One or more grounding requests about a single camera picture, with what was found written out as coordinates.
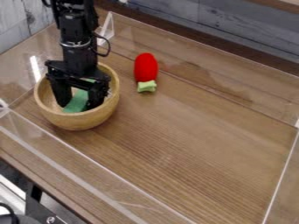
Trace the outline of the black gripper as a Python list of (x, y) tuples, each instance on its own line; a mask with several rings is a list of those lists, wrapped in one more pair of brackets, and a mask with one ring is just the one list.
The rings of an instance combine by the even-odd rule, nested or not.
[(49, 59), (47, 78), (58, 104), (65, 108), (73, 98), (71, 89), (89, 91), (87, 108), (101, 106), (109, 96), (110, 75), (99, 69), (95, 44), (61, 42), (63, 59)]

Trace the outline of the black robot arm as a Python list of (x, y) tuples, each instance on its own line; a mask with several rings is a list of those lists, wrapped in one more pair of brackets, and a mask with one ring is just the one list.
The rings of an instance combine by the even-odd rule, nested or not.
[(58, 29), (63, 60), (47, 60), (46, 74), (58, 104), (66, 107), (73, 100), (73, 88), (87, 92), (87, 109), (105, 103), (111, 78), (99, 69), (99, 57), (111, 52), (109, 39), (97, 34), (99, 14), (94, 0), (42, 0), (51, 8)]

